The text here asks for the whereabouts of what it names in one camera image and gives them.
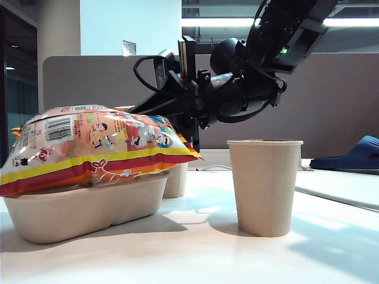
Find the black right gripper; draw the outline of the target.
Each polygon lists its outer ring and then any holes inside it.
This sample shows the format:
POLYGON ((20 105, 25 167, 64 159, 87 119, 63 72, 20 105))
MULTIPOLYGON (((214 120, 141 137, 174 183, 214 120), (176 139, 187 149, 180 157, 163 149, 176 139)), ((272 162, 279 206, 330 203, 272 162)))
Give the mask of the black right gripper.
POLYGON ((210 57, 210 70, 195 65, 196 42, 189 36, 178 41, 180 73, 169 73, 167 91, 154 93, 130 112, 149 112, 167 118, 194 147, 199 130, 215 122, 246 121, 267 106, 278 105, 287 83, 263 70, 252 59, 244 41, 222 41, 210 57))

